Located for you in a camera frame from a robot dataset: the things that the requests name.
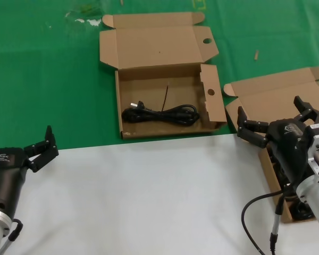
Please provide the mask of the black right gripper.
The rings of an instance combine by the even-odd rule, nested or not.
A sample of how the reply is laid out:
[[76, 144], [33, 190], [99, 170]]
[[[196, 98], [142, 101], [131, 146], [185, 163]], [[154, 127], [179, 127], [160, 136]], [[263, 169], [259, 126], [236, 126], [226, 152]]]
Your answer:
[[260, 148], [268, 144], [284, 174], [292, 184], [299, 184], [306, 172], [307, 140], [303, 137], [305, 121], [319, 123], [319, 111], [296, 96], [293, 101], [299, 114], [293, 118], [267, 122], [248, 120], [238, 107], [237, 136]]

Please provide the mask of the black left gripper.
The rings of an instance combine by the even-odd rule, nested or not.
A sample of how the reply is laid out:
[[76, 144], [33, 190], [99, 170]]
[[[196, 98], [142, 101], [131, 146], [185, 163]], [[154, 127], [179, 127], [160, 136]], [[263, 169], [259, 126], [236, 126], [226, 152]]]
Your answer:
[[22, 148], [0, 148], [0, 212], [14, 217], [28, 168], [38, 172], [59, 155], [47, 126], [44, 141]]

